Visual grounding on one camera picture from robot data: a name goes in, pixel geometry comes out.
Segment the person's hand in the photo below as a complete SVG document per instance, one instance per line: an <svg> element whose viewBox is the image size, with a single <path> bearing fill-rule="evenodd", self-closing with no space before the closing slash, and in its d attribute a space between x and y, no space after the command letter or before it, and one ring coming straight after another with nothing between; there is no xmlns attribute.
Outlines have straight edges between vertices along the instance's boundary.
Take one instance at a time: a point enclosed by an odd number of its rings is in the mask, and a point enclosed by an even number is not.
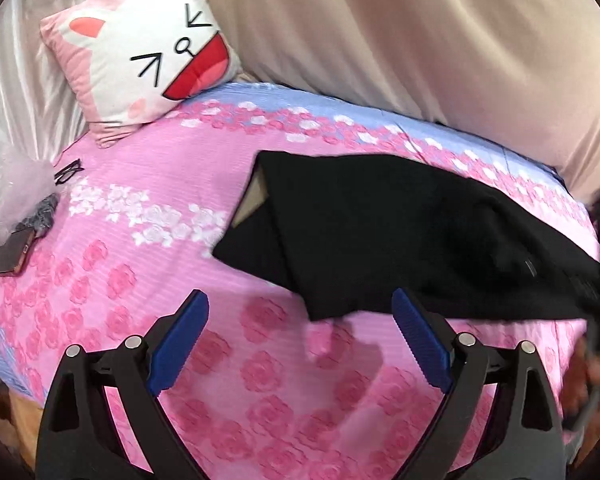
<svg viewBox="0 0 600 480"><path fill-rule="evenodd" d="M586 359L587 345L584 338L576 343L569 367L562 380L562 391L560 392L560 403L566 414L577 413L579 408L588 398L587 380L600 386L600 356ZM600 438L600 404L598 410L590 418L584 434L584 441L576 464L579 464L589 454Z"/></svg>

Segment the bedsheet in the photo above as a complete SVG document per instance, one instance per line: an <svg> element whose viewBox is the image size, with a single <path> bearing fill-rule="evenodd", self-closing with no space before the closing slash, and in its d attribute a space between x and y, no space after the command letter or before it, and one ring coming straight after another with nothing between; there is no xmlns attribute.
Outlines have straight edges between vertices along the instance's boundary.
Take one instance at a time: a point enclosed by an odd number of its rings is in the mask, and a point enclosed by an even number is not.
<svg viewBox="0 0 600 480"><path fill-rule="evenodd" d="M226 84L112 148L83 137L66 150L59 164L81 158L86 170L62 191L26 272L0 278L0 374L42 404L67 345L112 348L199 288L208 325L160 402L212 479L391 478L441 399L393 319L359 312L311 324L297 296L210 257L262 149L395 153L455 171L503 190L597 256L583 206L512 152L323 96ZM487 344L536 343L554 393L584 328L451 323ZM119 397L109 399L130 459L147 467ZM486 387L456 466L470 460L491 399Z"/></svg>

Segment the cartoon face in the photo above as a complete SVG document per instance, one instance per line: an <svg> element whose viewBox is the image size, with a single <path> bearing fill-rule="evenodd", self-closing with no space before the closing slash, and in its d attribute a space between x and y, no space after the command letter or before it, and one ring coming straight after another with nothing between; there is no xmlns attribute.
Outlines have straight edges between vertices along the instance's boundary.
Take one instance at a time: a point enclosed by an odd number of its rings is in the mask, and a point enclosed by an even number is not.
<svg viewBox="0 0 600 480"><path fill-rule="evenodd" d="M91 52L91 96L99 117L85 115L107 126L153 121L176 102L229 79L238 64L205 0L83 7L59 31Z"/></svg>

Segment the red open mouth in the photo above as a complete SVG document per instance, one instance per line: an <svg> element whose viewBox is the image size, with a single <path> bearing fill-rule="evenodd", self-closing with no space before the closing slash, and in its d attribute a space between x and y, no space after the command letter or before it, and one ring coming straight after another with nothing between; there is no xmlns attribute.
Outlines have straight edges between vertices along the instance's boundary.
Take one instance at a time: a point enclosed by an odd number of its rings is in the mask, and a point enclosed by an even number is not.
<svg viewBox="0 0 600 480"><path fill-rule="evenodd" d="M220 33L216 32L171 81L162 96L172 101L182 101L220 81L228 66L229 50Z"/></svg>

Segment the pink and white pillow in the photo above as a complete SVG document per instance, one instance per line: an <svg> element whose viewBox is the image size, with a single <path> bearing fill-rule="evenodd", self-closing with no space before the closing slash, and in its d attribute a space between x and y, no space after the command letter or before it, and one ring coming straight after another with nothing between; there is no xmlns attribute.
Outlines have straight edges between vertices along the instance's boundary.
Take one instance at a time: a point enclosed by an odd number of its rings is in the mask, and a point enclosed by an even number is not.
<svg viewBox="0 0 600 480"><path fill-rule="evenodd" d="M240 67L206 0L86 0L40 31L103 148Z"/></svg>

